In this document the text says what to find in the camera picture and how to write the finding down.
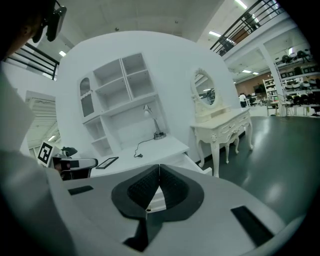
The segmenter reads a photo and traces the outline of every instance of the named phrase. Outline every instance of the oval mirror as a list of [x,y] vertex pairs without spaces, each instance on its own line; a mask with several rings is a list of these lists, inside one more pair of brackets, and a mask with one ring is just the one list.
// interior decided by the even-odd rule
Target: oval mirror
[[208,105],[212,105],[216,98],[213,81],[205,74],[198,73],[195,75],[194,84],[201,100]]

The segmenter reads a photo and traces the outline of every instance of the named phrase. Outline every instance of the curved white wall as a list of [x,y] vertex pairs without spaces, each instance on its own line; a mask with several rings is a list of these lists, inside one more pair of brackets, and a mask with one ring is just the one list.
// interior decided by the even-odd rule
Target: curved white wall
[[79,43],[62,58],[59,67],[56,114],[61,139],[80,153],[93,150],[82,125],[77,81],[115,59],[143,53],[158,91],[170,133],[190,147],[189,156],[200,158],[190,124],[195,119],[191,99],[191,72],[204,68],[219,89],[224,103],[239,108],[236,87],[222,58],[196,43],[164,33],[127,31],[101,35]]

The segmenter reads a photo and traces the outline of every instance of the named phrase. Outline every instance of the white desk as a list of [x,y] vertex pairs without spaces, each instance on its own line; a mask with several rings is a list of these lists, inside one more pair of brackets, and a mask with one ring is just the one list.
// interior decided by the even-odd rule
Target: white desk
[[105,169],[91,170],[91,177],[110,175],[114,173],[125,172],[131,169],[152,164],[171,164],[176,159],[188,158],[196,167],[197,165],[185,154],[189,147],[175,137],[167,134],[163,139],[150,140],[139,145],[137,155],[142,154],[143,157],[134,157],[137,145],[128,147],[118,154],[108,155],[99,159],[99,164],[108,158],[119,157],[115,162]]
[[201,159],[199,164],[200,167],[203,167],[205,163],[204,153],[200,144],[201,141],[203,141],[204,143],[210,143],[211,145],[214,176],[219,177],[220,144],[226,145],[226,154],[229,154],[230,140],[234,140],[238,137],[239,129],[242,126],[245,127],[245,135],[247,137],[249,148],[251,150],[254,148],[251,142],[252,123],[249,110],[249,108],[232,109],[229,112],[214,116],[209,121],[191,125],[191,127],[194,128],[197,149]]

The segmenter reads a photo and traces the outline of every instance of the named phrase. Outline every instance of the gray floor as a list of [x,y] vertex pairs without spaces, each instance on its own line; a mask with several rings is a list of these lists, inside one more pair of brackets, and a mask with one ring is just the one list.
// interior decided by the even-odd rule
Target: gray floor
[[[219,176],[244,188],[289,223],[306,213],[320,184],[320,119],[251,118],[253,151],[246,137],[220,153]],[[203,169],[213,167],[212,160]]]

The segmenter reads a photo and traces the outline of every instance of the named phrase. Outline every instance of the black railing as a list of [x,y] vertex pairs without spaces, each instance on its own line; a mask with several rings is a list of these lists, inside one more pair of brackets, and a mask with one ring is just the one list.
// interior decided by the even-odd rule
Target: black railing
[[52,80],[55,79],[60,64],[59,61],[29,43],[6,59],[6,62],[13,63],[12,61],[30,67],[31,70],[47,74]]
[[283,12],[284,9],[275,0],[258,0],[219,37],[210,50],[223,56],[248,35]]

